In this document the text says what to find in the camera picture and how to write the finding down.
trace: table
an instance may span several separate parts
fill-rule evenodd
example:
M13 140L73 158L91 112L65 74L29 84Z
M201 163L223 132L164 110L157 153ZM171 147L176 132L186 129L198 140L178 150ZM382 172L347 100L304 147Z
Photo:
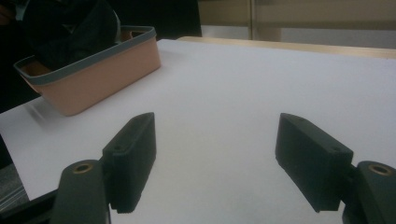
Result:
M38 98L0 115L30 199L68 164L99 159L132 117L156 116L157 160L131 215L113 223L342 223L316 214L277 165L279 114L311 120L396 167L396 61L287 49L158 42L162 67L73 117Z

